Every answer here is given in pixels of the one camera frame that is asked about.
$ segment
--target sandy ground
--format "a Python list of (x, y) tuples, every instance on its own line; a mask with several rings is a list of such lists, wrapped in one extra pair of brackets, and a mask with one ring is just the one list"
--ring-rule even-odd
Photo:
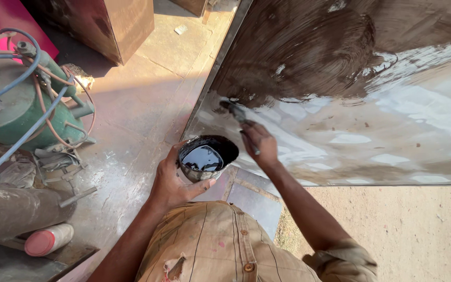
[[(451, 282), (451, 186), (308, 190), (377, 261), (380, 281)], [(275, 243), (313, 253), (286, 210)]]

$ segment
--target pink board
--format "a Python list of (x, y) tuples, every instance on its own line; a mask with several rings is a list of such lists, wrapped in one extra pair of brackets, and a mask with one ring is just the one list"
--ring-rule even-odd
[[(52, 58), (59, 53), (59, 50), (57, 50), (19, 0), (0, 0), (0, 29), (2, 28), (18, 28), (29, 33), (36, 39), (41, 49), (48, 52)], [(29, 41), (25, 36), (17, 34), (11, 39), (12, 49), (13, 45), (21, 40)], [(6, 39), (0, 41), (0, 48), (2, 50), (6, 49)]]

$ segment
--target shirt sleeve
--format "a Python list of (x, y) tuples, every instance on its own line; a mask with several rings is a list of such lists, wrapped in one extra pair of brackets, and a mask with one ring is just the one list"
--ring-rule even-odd
[(336, 246), (305, 255), (302, 259), (316, 271), (322, 282), (376, 282), (377, 263), (353, 239), (340, 241)]

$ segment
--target red cap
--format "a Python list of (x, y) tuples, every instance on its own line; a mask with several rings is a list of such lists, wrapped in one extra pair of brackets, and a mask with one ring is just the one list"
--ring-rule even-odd
[(34, 232), (26, 240), (23, 248), (31, 256), (44, 256), (53, 248), (55, 244), (55, 235), (47, 230)]

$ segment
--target shirt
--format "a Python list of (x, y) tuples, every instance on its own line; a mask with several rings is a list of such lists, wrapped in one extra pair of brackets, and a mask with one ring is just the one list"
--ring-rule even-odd
[(137, 282), (373, 282), (377, 264), (352, 239), (299, 260), (250, 215), (223, 201), (190, 202), (156, 228)]

